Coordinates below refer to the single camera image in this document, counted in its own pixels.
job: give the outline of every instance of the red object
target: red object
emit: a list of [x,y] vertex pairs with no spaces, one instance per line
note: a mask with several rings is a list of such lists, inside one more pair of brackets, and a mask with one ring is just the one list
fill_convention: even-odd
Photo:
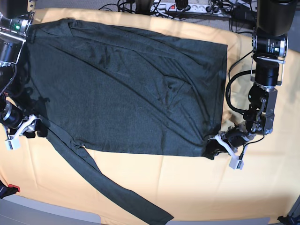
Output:
[[17,189],[18,189],[18,192],[20,192],[20,187],[18,187],[18,186],[16,186],[16,185],[9,184],[8,187],[9,187],[9,188],[17,188]]

